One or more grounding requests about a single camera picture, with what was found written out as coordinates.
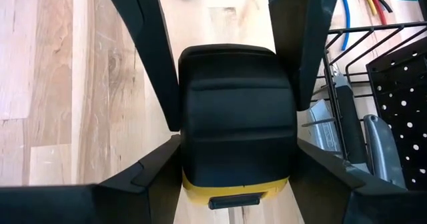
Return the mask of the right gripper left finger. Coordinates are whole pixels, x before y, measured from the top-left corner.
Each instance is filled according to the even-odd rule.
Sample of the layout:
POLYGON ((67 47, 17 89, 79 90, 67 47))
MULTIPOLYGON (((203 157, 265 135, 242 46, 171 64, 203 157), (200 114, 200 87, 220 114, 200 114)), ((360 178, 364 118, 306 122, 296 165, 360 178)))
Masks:
POLYGON ((180 136, 96 184, 0 187, 0 224, 173 224, 180 136))

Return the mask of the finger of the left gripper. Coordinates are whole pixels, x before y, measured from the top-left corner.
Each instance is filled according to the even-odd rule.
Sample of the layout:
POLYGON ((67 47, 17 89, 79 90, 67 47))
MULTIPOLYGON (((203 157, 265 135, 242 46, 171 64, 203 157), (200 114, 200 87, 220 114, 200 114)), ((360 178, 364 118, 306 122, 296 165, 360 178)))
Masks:
POLYGON ((268 0, 276 55, 294 93, 309 108, 337 0, 268 0))
POLYGON ((170 131, 179 131, 179 85, 160 0, 111 0, 157 96, 170 131))

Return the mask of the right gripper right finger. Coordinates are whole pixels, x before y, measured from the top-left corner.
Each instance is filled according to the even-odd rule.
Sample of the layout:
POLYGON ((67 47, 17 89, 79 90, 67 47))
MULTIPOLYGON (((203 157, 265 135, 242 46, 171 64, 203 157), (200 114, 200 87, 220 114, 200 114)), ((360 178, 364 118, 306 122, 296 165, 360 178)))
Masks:
POLYGON ((305 224, 427 224, 427 192, 407 191, 301 139, 290 185, 305 224))

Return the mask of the grey utility knife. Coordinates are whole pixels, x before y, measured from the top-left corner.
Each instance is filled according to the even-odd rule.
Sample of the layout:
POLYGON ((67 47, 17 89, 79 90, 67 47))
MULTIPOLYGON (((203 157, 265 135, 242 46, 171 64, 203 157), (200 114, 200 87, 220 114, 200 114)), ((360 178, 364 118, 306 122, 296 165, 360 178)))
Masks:
POLYGON ((307 127, 312 145, 342 158, 342 150, 336 131, 335 119, 324 99, 316 101, 307 110, 307 127))
POLYGON ((370 173, 366 144, 354 103, 354 93, 347 78, 341 73, 337 65, 332 65, 332 72, 334 75, 333 80, 336 88, 346 157, 353 166, 370 173))
POLYGON ((391 128, 376 115, 364 116, 364 129, 373 174, 406 189, 404 174, 391 128))

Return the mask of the yellow black Stanley tape measure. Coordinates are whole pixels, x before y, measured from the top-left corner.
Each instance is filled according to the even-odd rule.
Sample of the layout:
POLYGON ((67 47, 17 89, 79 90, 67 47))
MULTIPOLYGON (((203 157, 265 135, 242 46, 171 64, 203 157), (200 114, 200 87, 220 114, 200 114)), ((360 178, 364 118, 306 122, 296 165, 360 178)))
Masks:
POLYGON ((183 187, 210 209, 257 205, 287 184, 297 147, 288 76, 273 51, 198 45, 178 61, 183 187))

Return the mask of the black metal pegboard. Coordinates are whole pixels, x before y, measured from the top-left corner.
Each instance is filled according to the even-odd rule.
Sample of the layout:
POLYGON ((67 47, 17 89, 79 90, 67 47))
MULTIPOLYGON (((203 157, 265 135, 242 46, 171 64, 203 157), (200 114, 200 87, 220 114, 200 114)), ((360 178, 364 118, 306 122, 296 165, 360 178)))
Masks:
POLYGON ((366 66, 378 116, 391 128, 406 186, 427 191, 427 41, 366 66))

